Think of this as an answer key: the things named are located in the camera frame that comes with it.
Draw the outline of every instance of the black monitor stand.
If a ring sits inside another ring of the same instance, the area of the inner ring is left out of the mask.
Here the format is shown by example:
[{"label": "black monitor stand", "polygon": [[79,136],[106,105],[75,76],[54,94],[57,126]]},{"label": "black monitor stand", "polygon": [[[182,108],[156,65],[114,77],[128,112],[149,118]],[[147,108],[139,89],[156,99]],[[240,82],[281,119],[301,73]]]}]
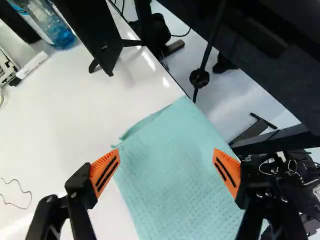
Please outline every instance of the black monitor stand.
[{"label": "black monitor stand", "polygon": [[141,40],[122,39],[105,0],[53,0],[66,21],[94,57],[93,73],[100,65],[110,77],[124,47],[144,46]]}]

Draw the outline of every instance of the teal towel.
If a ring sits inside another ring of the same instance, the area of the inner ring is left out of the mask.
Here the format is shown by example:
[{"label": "teal towel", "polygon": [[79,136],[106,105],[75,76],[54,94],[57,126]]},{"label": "teal towel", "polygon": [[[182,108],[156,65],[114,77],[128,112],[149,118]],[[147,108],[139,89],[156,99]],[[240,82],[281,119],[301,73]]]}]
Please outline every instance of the teal towel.
[{"label": "teal towel", "polygon": [[141,240],[233,240],[243,216],[212,163],[236,157],[187,97],[121,138],[114,179]]}]

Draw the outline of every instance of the floor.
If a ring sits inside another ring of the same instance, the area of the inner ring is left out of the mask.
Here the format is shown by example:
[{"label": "floor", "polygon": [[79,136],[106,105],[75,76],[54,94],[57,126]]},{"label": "floor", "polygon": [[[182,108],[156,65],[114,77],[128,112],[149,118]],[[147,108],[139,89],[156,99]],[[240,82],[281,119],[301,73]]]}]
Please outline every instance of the floor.
[{"label": "floor", "polygon": [[[122,1],[118,0],[116,5],[121,9]],[[189,27],[186,24],[157,1],[152,1],[151,9],[153,13],[163,14],[171,34],[183,35],[188,31]],[[124,17],[128,21],[137,19],[133,0],[125,2]],[[172,37],[169,44],[178,39],[185,42],[185,48],[167,57],[166,61],[171,75],[192,98],[194,88],[189,82],[189,75],[200,66],[207,42],[193,30],[185,37]],[[217,55],[218,51],[212,49],[206,66],[210,73],[210,82],[199,90],[196,105],[226,141],[232,140],[255,122],[249,113],[253,112],[271,121],[286,110],[241,70],[213,74],[212,67],[217,62]]]}]

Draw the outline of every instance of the desk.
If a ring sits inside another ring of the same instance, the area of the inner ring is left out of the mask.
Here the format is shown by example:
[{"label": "desk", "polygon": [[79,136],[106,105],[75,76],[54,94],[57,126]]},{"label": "desk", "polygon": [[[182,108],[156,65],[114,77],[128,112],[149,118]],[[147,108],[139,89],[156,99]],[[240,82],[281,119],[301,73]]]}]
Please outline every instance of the desk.
[{"label": "desk", "polygon": [[[137,37],[117,13],[113,16],[123,38]],[[17,178],[33,199],[28,210],[0,200],[1,240],[24,239],[41,198],[65,195],[66,180],[83,163],[103,156],[129,127],[184,95],[146,47],[125,48],[113,77],[102,70],[89,74],[92,59],[79,43],[55,52],[17,88],[5,88],[0,177]],[[3,194],[14,188],[0,183]],[[97,239],[138,239],[113,180],[89,214]],[[71,236],[66,222],[62,239]]]}]

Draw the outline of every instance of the blue bottle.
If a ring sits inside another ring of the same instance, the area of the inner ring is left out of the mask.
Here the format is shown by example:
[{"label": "blue bottle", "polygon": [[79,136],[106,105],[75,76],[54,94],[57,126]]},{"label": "blue bottle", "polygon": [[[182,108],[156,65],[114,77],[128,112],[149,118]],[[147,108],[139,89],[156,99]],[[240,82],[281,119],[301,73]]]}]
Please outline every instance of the blue bottle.
[{"label": "blue bottle", "polygon": [[48,0],[7,1],[47,43],[65,49],[75,42],[75,35]]}]

